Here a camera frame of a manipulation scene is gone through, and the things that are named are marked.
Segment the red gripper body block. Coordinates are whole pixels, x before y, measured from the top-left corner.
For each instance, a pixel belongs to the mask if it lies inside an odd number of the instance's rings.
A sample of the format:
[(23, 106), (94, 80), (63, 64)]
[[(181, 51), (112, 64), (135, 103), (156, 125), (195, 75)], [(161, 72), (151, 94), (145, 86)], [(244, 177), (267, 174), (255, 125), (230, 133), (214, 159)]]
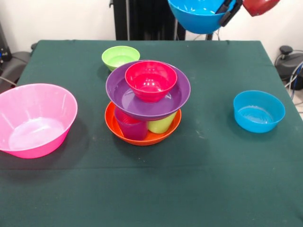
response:
[(244, 0), (243, 6), (252, 16), (260, 16), (271, 10), (279, 0)]

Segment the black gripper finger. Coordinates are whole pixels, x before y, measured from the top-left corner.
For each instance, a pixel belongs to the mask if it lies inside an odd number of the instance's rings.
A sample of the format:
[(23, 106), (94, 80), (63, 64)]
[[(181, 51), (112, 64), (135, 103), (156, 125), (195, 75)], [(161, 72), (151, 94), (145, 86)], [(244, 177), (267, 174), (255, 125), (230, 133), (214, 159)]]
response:
[(243, 5), (243, 0), (236, 0), (233, 8), (230, 11), (225, 11), (223, 17), (220, 20), (221, 26), (226, 26), (235, 14), (240, 10)]
[(232, 0), (224, 0), (218, 10), (215, 12), (215, 14), (225, 13), (228, 10), (231, 2)]

